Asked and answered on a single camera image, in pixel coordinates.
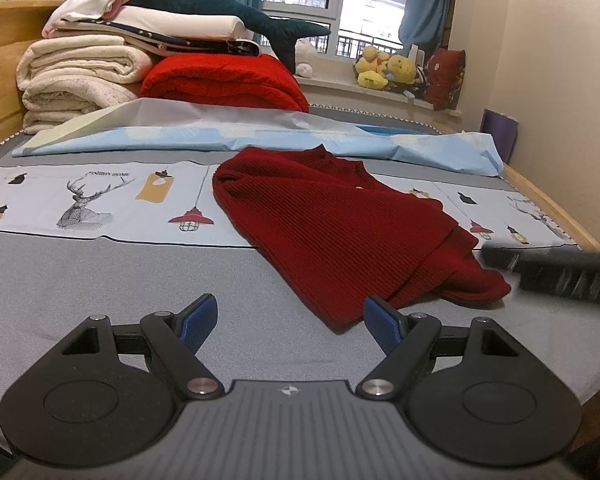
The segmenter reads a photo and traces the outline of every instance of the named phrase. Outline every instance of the gray bed sheet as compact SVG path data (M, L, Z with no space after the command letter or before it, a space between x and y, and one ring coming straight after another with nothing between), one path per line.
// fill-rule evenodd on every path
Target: gray bed sheet
M218 164L235 153L110 152L12 158L0 166L103 162ZM511 189L503 180L400 162L366 160L371 173L466 186ZM514 292L488 312L432 300L404 309L467 326L488 315L551 368L581 400L600 387L600 308ZM229 386L233 379L345 379L355 385L384 357L360 323L335 335L305 307L254 249L130 244L0 233L0 397L21 373L91 314L114 324L156 310L178 311L204 292L218 298L219 320L198 356ZM143 359L123 361L144 367ZM457 358L439 360L438 367ZM5 444L0 432L0 444Z

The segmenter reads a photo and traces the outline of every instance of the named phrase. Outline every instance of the whale plush toy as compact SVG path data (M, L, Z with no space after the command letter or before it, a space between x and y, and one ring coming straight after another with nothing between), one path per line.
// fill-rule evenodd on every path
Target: whale plush toy
M274 20L235 0L130 0L126 4L177 14L237 16L245 27L269 40L273 52L291 73L296 72L296 41L331 33L326 27L303 20Z

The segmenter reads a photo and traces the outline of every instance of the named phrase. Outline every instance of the white logo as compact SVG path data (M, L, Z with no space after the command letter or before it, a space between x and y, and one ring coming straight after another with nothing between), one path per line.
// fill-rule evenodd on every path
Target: white logo
M296 388L292 384L288 384L287 386L280 389L279 391L284 393L287 397L291 397L300 392L300 390L298 390L298 388Z

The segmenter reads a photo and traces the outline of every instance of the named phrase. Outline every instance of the cream blanket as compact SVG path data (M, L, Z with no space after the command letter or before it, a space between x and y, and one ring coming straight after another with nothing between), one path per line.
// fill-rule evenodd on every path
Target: cream blanket
M29 110L22 129L26 134L36 134L74 117L137 98L131 89L93 76L39 75L22 96Z
M40 40L31 44L16 69L20 90L36 76L92 76L112 83L142 81L154 65L143 50L119 36L86 34Z

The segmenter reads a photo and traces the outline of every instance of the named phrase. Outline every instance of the white plush toy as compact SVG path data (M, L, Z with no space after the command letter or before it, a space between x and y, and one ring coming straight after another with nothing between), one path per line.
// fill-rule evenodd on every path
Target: white plush toy
M311 62L318 57L318 51L307 38L296 41L296 74L300 77L312 78L314 69Z

